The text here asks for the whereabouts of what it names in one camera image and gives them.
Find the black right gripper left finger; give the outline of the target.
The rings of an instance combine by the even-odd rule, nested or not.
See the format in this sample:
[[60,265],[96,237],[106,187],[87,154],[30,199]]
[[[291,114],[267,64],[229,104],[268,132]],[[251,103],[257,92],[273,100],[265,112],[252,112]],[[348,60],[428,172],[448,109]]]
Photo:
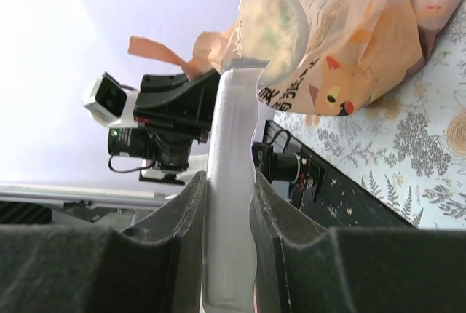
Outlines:
[[3,312],[198,312],[205,173],[125,229],[2,226]]

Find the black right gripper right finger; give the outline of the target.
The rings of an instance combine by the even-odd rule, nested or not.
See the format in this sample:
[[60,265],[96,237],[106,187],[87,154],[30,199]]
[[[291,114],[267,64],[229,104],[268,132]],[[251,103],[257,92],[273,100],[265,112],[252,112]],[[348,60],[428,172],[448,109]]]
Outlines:
[[256,179],[260,312],[463,312],[465,233],[325,228]]

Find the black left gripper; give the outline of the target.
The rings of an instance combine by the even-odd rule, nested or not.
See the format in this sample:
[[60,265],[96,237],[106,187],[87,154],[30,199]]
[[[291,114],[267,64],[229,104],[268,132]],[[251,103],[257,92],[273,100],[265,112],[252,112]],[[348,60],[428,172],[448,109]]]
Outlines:
[[209,71],[190,81],[186,74],[143,76],[133,117],[155,133],[205,142],[212,127],[220,74]]

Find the clear plastic scoop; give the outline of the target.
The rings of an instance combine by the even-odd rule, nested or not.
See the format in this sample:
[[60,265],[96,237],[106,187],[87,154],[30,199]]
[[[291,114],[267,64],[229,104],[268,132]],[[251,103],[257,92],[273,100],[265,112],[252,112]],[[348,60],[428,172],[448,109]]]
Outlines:
[[309,29],[299,0],[240,0],[221,61],[205,181],[202,305],[206,312],[252,312],[256,246],[250,204],[258,122],[257,90],[289,77]]

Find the pink litter bag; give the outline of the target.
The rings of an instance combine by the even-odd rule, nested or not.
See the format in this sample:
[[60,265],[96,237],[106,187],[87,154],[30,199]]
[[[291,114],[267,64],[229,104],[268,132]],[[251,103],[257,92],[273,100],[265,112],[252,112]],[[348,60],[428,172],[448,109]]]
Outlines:
[[462,0],[240,0],[227,31],[201,33],[185,61],[131,36],[128,52],[181,67],[189,80],[258,60],[258,99],[278,111],[347,116],[418,71]]

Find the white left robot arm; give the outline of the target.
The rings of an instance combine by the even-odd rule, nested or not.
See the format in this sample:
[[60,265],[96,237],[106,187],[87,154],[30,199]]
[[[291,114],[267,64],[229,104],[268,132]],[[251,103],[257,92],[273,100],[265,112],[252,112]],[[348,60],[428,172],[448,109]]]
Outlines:
[[130,106],[135,126],[109,130],[110,156],[141,158],[135,169],[140,181],[184,185],[196,160],[190,156],[193,142],[208,140],[219,80],[217,71],[194,81],[186,74],[144,75]]

